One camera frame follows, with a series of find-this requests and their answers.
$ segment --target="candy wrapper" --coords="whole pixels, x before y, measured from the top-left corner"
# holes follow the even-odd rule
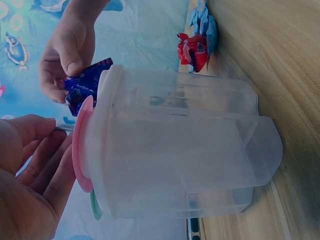
[[[104,70],[109,70],[114,64],[111,58],[107,58],[86,68],[76,76],[67,77],[64,82],[64,89],[68,91],[65,101],[72,116],[76,117],[84,100],[90,95],[93,96],[93,107],[97,103],[98,84],[100,75]]]
[[[179,33],[178,56],[182,65],[192,65],[193,71],[198,73],[209,60],[207,37],[196,34],[188,37],[185,33]]]

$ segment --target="green ring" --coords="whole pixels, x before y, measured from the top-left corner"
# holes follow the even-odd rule
[[[102,212],[99,206],[99,203],[96,198],[95,190],[92,189],[90,192],[90,202],[91,202],[91,209],[94,215],[95,220],[99,221],[102,217]]]

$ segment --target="fingernail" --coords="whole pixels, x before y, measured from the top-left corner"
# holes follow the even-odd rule
[[[69,66],[66,68],[66,70],[69,74],[73,74],[74,72],[78,71],[79,68],[81,68],[81,63],[73,62],[73,63],[69,64]]]

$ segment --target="wooden table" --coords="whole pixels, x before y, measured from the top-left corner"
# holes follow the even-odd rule
[[[250,82],[259,112],[276,123],[284,157],[246,211],[201,219],[202,240],[320,240],[320,3],[207,2],[221,36],[200,74]]]

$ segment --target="blue wrapper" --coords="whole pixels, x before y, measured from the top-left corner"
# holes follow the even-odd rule
[[[93,97],[93,107],[96,106],[100,75],[104,70],[109,70],[113,63],[111,58],[107,58],[64,80],[64,89],[69,91],[65,101],[72,116],[78,115],[84,100],[90,95]]]

